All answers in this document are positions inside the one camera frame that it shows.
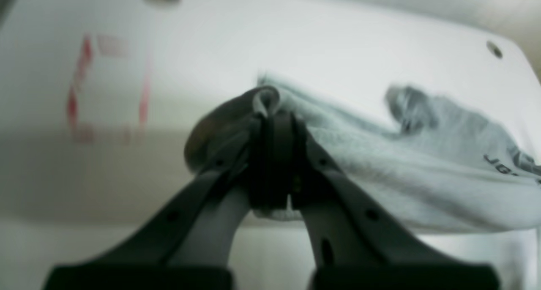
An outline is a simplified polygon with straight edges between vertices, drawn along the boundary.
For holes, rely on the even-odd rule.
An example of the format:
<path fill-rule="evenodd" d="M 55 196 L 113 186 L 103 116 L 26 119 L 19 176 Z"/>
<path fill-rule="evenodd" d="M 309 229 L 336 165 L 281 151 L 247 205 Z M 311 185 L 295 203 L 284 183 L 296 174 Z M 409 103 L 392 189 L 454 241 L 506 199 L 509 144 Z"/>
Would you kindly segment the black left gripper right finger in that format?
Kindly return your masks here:
<path fill-rule="evenodd" d="M 303 215 L 316 261 L 311 290 L 498 290 L 487 264 L 450 257 L 423 243 L 350 180 L 291 117 L 292 205 Z"/>

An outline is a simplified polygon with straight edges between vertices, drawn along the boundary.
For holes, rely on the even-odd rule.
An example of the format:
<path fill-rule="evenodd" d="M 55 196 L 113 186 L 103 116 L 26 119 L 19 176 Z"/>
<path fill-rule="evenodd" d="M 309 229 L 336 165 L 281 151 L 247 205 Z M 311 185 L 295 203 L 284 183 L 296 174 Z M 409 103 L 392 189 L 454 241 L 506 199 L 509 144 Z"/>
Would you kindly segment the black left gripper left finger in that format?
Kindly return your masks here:
<path fill-rule="evenodd" d="M 232 290 L 235 232 L 251 210 L 285 209 L 292 189 L 292 115 L 256 114 L 135 234 L 79 265 L 54 268 L 46 290 Z"/>

